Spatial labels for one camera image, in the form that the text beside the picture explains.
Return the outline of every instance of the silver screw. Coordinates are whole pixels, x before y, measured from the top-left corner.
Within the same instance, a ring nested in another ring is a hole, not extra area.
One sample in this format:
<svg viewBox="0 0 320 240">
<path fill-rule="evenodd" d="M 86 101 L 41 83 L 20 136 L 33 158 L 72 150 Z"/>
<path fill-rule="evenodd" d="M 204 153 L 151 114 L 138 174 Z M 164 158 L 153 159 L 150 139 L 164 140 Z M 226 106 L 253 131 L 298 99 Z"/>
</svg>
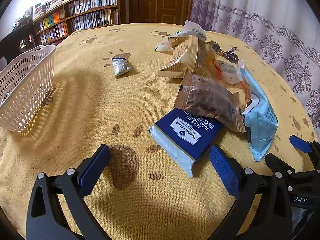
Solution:
<svg viewBox="0 0 320 240">
<path fill-rule="evenodd" d="M 67 175 L 72 175 L 75 173 L 75 169 L 74 168 L 70 168 L 67 170 Z"/>
<path fill-rule="evenodd" d="M 44 177 L 44 173 L 43 172 L 40 172 L 39 174 L 38 174 L 38 179 L 42 179 Z"/>
<path fill-rule="evenodd" d="M 251 170 L 250 168 L 245 168 L 244 169 L 244 173 L 248 174 L 248 175 L 251 175 L 253 173 L 253 170 Z"/>
<path fill-rule="evenodd" d="M 275 175 L 276 175 L 277 178 L 281 178 L 282 177 L 282 174 L 279 171 L 276 171 Z"/>
</svg>

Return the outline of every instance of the white wrapper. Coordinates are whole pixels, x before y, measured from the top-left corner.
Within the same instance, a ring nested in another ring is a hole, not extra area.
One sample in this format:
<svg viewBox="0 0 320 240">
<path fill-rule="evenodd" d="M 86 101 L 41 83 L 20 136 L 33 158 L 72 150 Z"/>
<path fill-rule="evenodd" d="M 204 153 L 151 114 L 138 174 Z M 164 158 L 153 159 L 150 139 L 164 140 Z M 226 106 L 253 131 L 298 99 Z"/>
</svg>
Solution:
<svg viewBox="0 0 320 240">
<path fill-rule="evenodd" d="M 176 32 L 175 34 L 171 35 L 170 37 L 186 37 L 186 36 L 196 36 L 203 41 L 207 40 L 207 36 L 205 35 L 204 30 L 201 28 L 200 24 L 190 22 L 186 20 L 184 27 L 181 31 Z M 166 37 L 162 42 L 158 44 L 155 51 L 173 51 L 169 43 L 170 37 Z"/>
</svg>

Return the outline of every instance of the white plastic basket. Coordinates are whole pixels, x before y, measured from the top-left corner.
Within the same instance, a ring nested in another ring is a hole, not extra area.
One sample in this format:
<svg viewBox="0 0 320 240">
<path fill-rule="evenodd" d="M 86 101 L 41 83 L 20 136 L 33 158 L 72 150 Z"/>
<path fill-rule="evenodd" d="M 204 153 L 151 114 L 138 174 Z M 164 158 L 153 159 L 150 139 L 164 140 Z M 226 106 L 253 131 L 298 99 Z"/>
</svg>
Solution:
<svg viewBox="0 0 320 240">
<path fill-rule="evenodd" d="M 0 72 L 0 126 L 22 132 L 30 125 L 52 86 L 55 45 L 40 45 Z"/>
</svg>

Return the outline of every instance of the wooden bookcase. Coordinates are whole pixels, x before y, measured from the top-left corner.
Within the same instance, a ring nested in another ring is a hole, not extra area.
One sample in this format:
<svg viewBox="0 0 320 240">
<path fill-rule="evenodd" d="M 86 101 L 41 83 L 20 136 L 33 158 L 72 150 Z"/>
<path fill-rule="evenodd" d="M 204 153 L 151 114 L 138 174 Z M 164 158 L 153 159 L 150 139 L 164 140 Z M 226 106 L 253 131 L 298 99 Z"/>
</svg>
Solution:
<svg viewBox="0 0 320 240">
<path fill-rule="evenodd" d="M 81 15 L 84 15 L 84 14 L 87 14 L 87 13 L 91 13 L 91 12 L 94 12 L 94 11 L 105 10 L 105 9 L 110 9 L 110 8 L 118 9 L 119 23 L 98 26 L 98 27 L 94 27 L 94 28 L 91 28 L 91 29 L 100 28 L 100 27 L 106 27 L 106 26 L 111 26 L 111 25 L 125 24 L 125 0 L 118 0 L 118 4 L 116 4 L 116 5 L 94 7 L 92 9 L 90 9 L 89 11 L 82 12 L 82 13 L 70 16 L 68 14 L 68 4 L 72 3 L 74 1 L 77 1 L 77 0 L 67 1 L 67 2 L 65 2 L 65 3 L 59 5 L 59 6 L 55 7 L 55 8 L 53 8 L 52 10 L 46 12 L 41 17 L 36 18 L 36 19 L 33 20 L 33 23 L 34 23 L 34 26 L 35 26 L 35 30 L 36 30 L 36 37 L 35 38 L 38 39 L 39 43 L 41 43 L 40 33 L 42 33 L 43 31 L 45 31 L 47 29 L 50 29 L 50 28 L 54 27 L 55 25 L 58 25 L 58 24 L 60 24 L 62 22 L 65 23 L 66 30 L 67 30 L 67 35 L 59 37 L 59 38 L 54 39 L 54 40 L 51 40 L 51 41 L 45 43 L 44 45 L 52 44 L 55 41 L 58 41 L 58 40 L 61 40 L 61 39 L 64 39 L 64 38 L 68 37 L 72 33 L 70 20 L 75 18 L 75 17 L 81 16 Z M 55 12 L 60 11 L 61 9 L 62 9 L 62 12 L 64 13 L 64 20 L 61 20 L 60 22 L 57 22 L 57 23 L 49 26 L 48 28 L 40 30 L 39 22 L 41 20 L 43 20 L 44 18 L 47 18 L 48 16 L 54 14 Z"/>
</svg>

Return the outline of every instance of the light blue snack bag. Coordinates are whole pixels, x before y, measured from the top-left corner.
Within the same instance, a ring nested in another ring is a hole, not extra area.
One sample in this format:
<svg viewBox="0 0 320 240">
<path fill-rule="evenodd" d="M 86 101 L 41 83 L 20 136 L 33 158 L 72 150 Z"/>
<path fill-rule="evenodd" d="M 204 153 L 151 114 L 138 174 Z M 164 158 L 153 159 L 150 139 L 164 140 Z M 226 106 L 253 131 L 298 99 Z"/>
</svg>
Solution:
<svg viewBox="0 0 320 240">
<path fill-rule="evenodd" d="M 260 161 L 271 146 L 275 137 L 278 120 L 260 85 L 246 67 L 240 68 L 241 76 L 251 89 L 252 103 L 242 113 L 249 148 L 256 162 Z"/>
</svg>

